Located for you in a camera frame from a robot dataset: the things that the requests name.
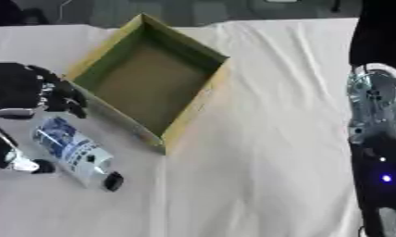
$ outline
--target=yellow box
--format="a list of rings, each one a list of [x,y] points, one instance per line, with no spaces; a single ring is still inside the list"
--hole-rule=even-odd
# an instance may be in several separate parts
[[[91,109],[170,153],[227,78],[227,57],[147,15],[117,30],[66,75]]]

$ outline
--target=table surface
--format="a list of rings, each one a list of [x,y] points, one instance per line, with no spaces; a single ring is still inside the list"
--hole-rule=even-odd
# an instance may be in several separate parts
[[[160,156],[100,117],[67,117],[116,156],[116,193],[68,175],[0,170],[0,237],[354,236],[345,84],[356,19],[236,21],[180,29],[227,56],[230,76]],[[0,28],[0,61],[61,75],[113,30]],[[42,119],[0,125],[31,157]]]

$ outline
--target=blue light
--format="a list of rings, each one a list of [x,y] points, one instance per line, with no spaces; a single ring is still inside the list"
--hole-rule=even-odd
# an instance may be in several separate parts
[[[390,181],[392,181],[392,177],[390,175],[383,175],[382,180],[384,182],[390,182]]]

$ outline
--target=robotic finger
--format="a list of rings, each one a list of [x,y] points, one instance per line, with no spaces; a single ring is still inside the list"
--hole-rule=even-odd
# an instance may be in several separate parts
[[[19,149],[15,140],[0,128],[0,168],[31,174],[53,173],[55,166],[46,160],[30,160]]]

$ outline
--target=black bottle cap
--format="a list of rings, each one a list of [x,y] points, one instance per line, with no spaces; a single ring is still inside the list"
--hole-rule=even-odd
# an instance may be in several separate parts
[[[105,181],[103,182],[103,185],[108,191],[114,192],[117,189],[120,188],[120,186],[123,184],[123,176],[121,176],[117,172],[113,172],[105,178]]]

